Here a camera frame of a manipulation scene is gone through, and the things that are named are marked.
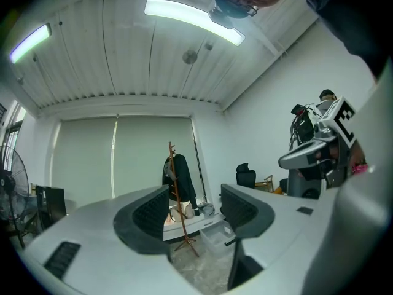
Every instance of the standing fan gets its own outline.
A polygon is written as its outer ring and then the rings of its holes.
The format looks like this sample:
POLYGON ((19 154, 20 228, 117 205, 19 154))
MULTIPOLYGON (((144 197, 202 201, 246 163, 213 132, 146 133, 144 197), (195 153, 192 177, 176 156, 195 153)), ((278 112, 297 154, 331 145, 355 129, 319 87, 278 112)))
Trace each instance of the standing fan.
POLYGON ((1 146, 0 155, 0 218, 12 221, 19 242, 25 247, 17 221, 24 217, 29 197, 26 168, 11 147, 1 146))

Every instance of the black office chair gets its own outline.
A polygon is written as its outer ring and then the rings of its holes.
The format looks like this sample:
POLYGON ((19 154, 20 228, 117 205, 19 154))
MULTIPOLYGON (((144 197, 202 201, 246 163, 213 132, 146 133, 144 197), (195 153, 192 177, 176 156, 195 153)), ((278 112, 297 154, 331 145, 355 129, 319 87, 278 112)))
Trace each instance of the black office chair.
POLYGON ((38 218, 43 230, 67 215, 64 189, 36 186, 36 194, 38 218))
POLYGON ((236 169, 236 182, 239 186, 254 189, 256 180, 257 174, 255 170, 248 168, 248 163, 241 164, 236 169))

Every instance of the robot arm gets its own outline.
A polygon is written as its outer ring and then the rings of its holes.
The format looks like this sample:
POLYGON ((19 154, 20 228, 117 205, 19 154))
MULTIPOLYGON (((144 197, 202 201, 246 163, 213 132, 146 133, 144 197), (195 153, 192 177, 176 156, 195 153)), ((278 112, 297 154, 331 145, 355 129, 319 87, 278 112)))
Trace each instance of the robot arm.
POLYGON ((336 100, 314 126, 314 138, 290 151, 278 160, 283 169, 298 169, 307 180, 326 179, 331 186, 339 186, 346 177, 350 149, 356 139, 348 129, 355 114, 345 98, 336 100), (336 149, 337 156, 331 150, 336 149))

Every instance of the floor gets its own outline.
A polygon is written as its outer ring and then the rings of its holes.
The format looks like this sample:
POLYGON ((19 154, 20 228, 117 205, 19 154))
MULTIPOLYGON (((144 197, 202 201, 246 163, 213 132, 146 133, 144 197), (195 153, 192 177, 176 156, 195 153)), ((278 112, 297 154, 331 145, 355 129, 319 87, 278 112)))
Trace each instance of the floor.
POLYGON ((181 242, 172 243, 172 265, 201 294, 219 295, 226 292, 234 248, 222 256, 216 256, 207 249, 200 235, 193 238, 197 241, 192 245, 200 256, 196 257, 188 245, 175 251, 181 242))

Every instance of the black jacket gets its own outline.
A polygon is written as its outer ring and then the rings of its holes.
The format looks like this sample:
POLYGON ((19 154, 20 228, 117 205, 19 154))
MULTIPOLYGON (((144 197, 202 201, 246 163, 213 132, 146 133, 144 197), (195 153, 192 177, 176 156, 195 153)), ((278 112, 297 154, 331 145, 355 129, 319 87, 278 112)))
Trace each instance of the black jacket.
MULTIPOLYGON (((192 185, 191 176, 189 167, 187 165, 187 161, 185 157, 181 154, 176 154, 173 158, 174 170, 176 172, 177 178, 177 188, 179 190, 179 197, 181 202, 191 201, 191 206, 193 209, 198 208, 197 201, 195 200, 195 189, 192 185)), ((167 184, 171 186, 169 197, 171 200, 176 201, 176 195, 174 195, 174 185, 172 179, 169 176, 165 175, 165 172, 162 173, 162 184, 167 184)))
POLYGON ((379 77, 392 57, 390 0, 307 0, 352 55, 379 77))

